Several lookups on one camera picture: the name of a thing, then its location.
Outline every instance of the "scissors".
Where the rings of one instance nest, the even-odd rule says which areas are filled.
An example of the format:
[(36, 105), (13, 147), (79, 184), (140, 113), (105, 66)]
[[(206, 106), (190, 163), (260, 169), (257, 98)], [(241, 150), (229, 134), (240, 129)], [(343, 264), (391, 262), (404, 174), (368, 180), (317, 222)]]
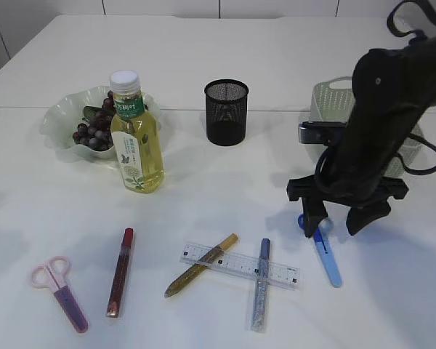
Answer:
[[(333, 222), (330, 219), (326, 221), (326, 230), (333, 227)], [(304, 228), (304, 215), (301, 214), (297, 220), (300, 228)], [(313, 236), (313, 241), (315, 242), (315, 247), (317, 248), (318, 254), (320, 255), (323, 267), (325, 267), (326, 273), (328, 274), (329, 281), (334, 287), (342, 286), (342, 278), (337, 268), (336, 260), (334, 259), (333, 251), (328, 243), (328, 238), (323, 236), (320, 232), (320, 228), (317, 228), (315, 235)]]
[[(56, 268), (56, 262), (62, 263), (61, 271)], [(66, 283), (66, 274), (69, 270), (70, 260), (67, 257), (53, 257), (33, 270), (31, 285), (37, 289), (49, 288), (57, 298), (63, 311), (65, 311), (74, 329), (78, 333), (84, 333), (89, 325)]]

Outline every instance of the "pink scissors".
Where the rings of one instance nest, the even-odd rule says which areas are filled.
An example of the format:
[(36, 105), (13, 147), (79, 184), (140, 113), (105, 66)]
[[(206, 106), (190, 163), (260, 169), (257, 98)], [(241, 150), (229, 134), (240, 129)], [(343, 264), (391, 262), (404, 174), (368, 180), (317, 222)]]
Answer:
[[(58, 270), (56, 262), (62, 263), (62, 270)], [(55, 298), (57, 298), (75, 330), (78, 333), (84, 333), (89, 328), (89, 325), (66, 283), (66, 274), (69, 270), (70, 260), (67, 257), (53, 257), (33, 270), (31, 284), (37, 289), (49, 288)]]

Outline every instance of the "black mesh pen holder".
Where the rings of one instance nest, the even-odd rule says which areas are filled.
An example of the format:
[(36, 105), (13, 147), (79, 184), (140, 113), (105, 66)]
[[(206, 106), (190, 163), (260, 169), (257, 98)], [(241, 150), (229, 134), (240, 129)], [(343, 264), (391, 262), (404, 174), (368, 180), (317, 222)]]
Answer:
[(206, 136), (216, 145), (236, 145), (246, 136), (249, 88), (231, 79), (205, 86)]

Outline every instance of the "bottle label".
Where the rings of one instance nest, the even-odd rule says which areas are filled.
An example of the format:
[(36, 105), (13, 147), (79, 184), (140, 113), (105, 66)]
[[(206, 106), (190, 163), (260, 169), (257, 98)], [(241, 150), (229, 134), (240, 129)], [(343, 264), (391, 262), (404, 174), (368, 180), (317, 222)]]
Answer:
[(144, 174), (136, 137), (120, 131), (113, 132), (111, 137), (115, 145), (124, 185), (133, 189), (143, 189)]
[(115, 100), (116, 113), (123, 119), (137, 118), (145, 112), (144, 99), (139, 97), (135, 100), (118, 102)]

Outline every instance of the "pen cap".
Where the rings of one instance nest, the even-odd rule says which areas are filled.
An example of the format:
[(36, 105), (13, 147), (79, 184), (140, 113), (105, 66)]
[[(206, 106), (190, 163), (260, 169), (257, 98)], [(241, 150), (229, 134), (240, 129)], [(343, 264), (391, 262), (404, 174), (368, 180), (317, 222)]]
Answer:
[(131, 248), (132, 238), (134, 237), (134, 230), (132, 228), (126, 228), (124, 230), (122, 246)]
[(238, 240), (238, 236), (235, 234), (229, 235), (225, 240), (219, 244), (220, 249), (229, 249), (236, 241)]
[(260, 245), (260, 258), (265, 260), (270, 258), (270, 240), (268, 238), (262, 239), (262, 244)]

